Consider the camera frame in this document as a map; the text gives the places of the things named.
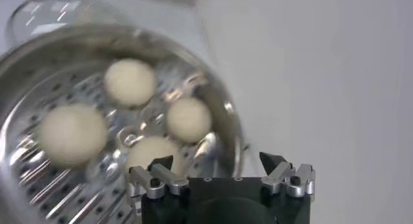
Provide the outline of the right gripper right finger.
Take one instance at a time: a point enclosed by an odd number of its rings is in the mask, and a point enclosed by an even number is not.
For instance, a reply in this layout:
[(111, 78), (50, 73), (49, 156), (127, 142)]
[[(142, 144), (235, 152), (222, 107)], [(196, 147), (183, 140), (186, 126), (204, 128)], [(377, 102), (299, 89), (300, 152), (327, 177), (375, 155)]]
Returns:
[(259, 158), (266, 172), (261, 182), (271, 195), (279, 194), (282, 187), (293, 198), (315, 194), (316, 171), (312, 165), (301, 164), (296, 169), (283, 156), (266, 152), (260, 152)]

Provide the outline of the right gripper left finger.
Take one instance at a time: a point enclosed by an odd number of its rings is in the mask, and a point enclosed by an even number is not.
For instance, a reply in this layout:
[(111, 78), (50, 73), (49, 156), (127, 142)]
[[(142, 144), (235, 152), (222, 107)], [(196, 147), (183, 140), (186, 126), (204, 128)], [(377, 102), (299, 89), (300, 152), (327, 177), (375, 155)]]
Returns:
[(173, 161), (174, 157), (170, 155), (155, 158), (147, 169), (142, 166), (130, 167), (129, 181), (138, 188), (142, 187), (148, 199), (160, 199), (165, 196), (167, 190), (172, 195), (181, 196), (189, 189), (189, 179), (170, 170)]

